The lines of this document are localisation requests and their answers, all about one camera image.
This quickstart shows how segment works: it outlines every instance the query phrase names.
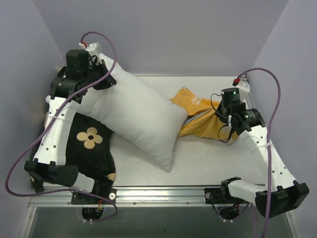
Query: beige flower print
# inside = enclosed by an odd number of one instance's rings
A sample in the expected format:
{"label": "beige flower print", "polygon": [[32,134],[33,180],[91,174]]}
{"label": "beige flower print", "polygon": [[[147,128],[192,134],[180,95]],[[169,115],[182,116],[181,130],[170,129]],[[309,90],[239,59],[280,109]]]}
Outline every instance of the beige flower print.
{"label": "beige flower print", "polygon": [[97,129],[90,127],[86,132],[80,132],[77,134],[77,139],[79,141],[84,141],[84,146],[86,149],[93,149],[97,144],[102,143],[103,138],[100,135],[97,135]]}

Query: black fabric with flower print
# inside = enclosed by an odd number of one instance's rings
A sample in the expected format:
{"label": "black fabric with flower print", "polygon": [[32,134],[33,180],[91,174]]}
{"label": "black fabric with flower print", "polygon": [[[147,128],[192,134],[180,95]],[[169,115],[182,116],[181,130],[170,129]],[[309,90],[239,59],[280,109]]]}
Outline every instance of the black fabric with flower print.
{"label": "black fabric with flower print", "polygon": [[66,164],[99,182],[100,196],[108,197],[115,179],[110,153],[112,131],[99,121],[76,113],[66,147]]}

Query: yellow cloth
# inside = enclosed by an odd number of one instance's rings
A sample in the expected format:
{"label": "yellow cloth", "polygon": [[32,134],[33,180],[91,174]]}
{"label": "yellow cloth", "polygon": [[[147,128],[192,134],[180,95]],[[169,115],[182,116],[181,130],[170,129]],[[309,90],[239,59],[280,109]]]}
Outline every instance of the yellow cloth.
{"label": "yellow cloth", "polygon": [[[170,100],[172,103],[184,108],[190,117],[206,112],[185,124],[182,127],[179,136],[196,135],[198,137],[219,140],[218,132],[225,124],[222,123],[215,115],[214,110],[211,107],[210,99],[198,98],[189,89],[183,87],[178,91],[175,97]],[[212,104],[215,108],[217,108],[219,102],[213,101]],[[219,133],[220,139],[227,140],[229,132],[230,128],[228,126],[224,127]],[[237,133],[233,133],[231,139],[228,141],[228,145],[231,145],[237,138]]]}

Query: purple cable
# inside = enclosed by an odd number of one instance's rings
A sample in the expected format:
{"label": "purple cable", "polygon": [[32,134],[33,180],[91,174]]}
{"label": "purple cable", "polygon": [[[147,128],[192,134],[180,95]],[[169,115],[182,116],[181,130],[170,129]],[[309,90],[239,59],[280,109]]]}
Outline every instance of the purple cable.
{"label": "purple cable", "polygon": [[251,203],[252,221],[253,221],[253,238],[257,237],[257,218],[254,211],[253,203]]}
{"label": "purple cable", "polygon": [[[245,208],[242,210],[242,212],[240,212],[240,214],[239,214],[236,218],[233,218],[233,219],[231,219],[231,220],[226,220],[226,219],[225,219],[225,221],[226,221],[226,222],[231,222],[231,221],[234,221],[234,220],[238,219],[238,218],[247,210],[248,206],[249,206],[249,203],[247,203],[247,205],[245,206]],[[218,213],[220,213],[221,210],[227,209],[227,208],[229,208],[229,207],[221,207],[221,208],[218,210]]]}
{"label": "purple cable", "polygon": [[[248,73],[250,71],[254,71],[254,70],[261,70],[261,71],[269,73],[274,78],[274,80],[276,82],[276,85],[277,85],[277,91],[278,91],[277,101],[276,101],[276,105],[275,105],[274,111],[272,113],[272,116],[271,116],[271,118],[269,120],[269,123],[268,123],[267,135],[266,135],[266,142],[267,142],[267,144],[269,144],[270,136],[271,136],[272,121],[273,121],[273,119],[275,117],[276,111],[277,111],[278,106],[279,106],[279,102],[281,100],[281,87],[279,85],[279,82],[278,82],[276,76],[271,71],[269,71],[268,69],[265,69],[265,68],[260,68],[260,67],[250,68],[250,69],[242,72],[241,74],[239,74],[239,76],[237,78],[240,78],[243,74],[246,74],[246,73]],[[268,152],[267,200],[266,200],[265,222],[264,222],[264,227],[263,227],[263,231],[262,231],[262,234],[261,234],[261,238],[265,237],[265,234],[266,234],[266,231],[267,231],[267,227],[268,227],[269,210],[270,210],[270,206],[271,206],[271,192],[272,192],[272,174],[271,174],[271,170],[272,170],[272,151],[271,151],[271,146],[270,145],[267,147],[267,152]]]}
{"label": "purple cable", "polygon": [[43,131],[43,133],[18,157],[18,159],[13,163],[12,167],[10,168],[6,178],[5,178],[5,184],[4,184],[4,187],[5,187],[5,190],[13,195],[13,196],[17,196],[17,197],[33,197],[33,196],[39,196],[39,195],[44,195],[44,194],[50,194],[50,193],[55,193],[55,192],[64,192],[64,191],[73,191],[73,192],[78,192],[78,193],[81,193],[81,194],[85,194],[85,195],[89,195],[91,197],[95,197],[95,198],[98,198],[98,199],[101,199],[103,201],[106,201],[108,203],[110,203],[114,208],[115,208],[115,212],[109,216],[106,216],[102,219],[99,219],[99,220],[94,220],[93,222],[99,222],[99,221],[103,221],[107,218],[110,218],[110,217],[113,217],[115,214],[117,214],[118,212],[118,208],[117,206],[110,200],[106,199],[106,198],[103,198],[103,197],[100,197],[98,195],[94,195],[94,194],[91,194],[91,193],[88,193],[88,192],[82,192],[82,191],[77,191],[77,190],[74,190],[74,189],[69,189],[69,188],[66,188],[66,189],[58,189],[58,190],[54,190],[54,191],[47,191],[47,192],[39,192],[39,193],[30,193],[30,194],[20,194],[20,193],[16,193],[16,192],[13,192],[10,188],[9,188],[9,179],[10,179],[10,176],[15,168],[15,166],[17,165],[17,163],[19,163],[19,161],[23,158],[23,156],[29,151],[31,150],[37,143],[39,143],[41,141],[41,139],[45,136],[45,134],[48,132],[48,130],[50,129],[50,127],[53,125],[54,121],[56,120],[56,117],[59,115],[59,113],[62,111],[62,109],[66,106],[66,104],[68,102],[70,102],[76,95],[86,91],[87,89],[91,88],[91,87],[94,87],[95,85],[97,85],[98,83],[102,82],[103,80],[105,80],[109,75],[110,73],[113,71],[114,67],[115,67],[115,64],[117,62],[117,52],[116,52],[116,49],[114,47],[114,44],[112,43],[112,41],[107,37],[105,36],[104,34],[100,33],[100,32],[97,32],[97,31],[89,31],[87,33],[85,33],[82,38],[80,39],[80,42],[83,43],[83,40],[85,38],[85,36],[89,35],[89,34],[97,34],[97,35],[100,35],[102,37],[104,37],[111,45],[112,47],[112,50],[113,50],[113,64],[111,66],[111,68],[109,69],[108,73],[106,73],[102,78],[98,79],[96,82],[93,82],[91,84],[89,84],[88,86],[78,90],[77,92],[75,92],[74,94],[72,94],[71,96],[69,96],[69,98],[66,99],[66,101],[59,107],[59,109],[57,110],[57,112],[55,113],[54,117],[52,118],[50,124],[45,128],[45,130]]}

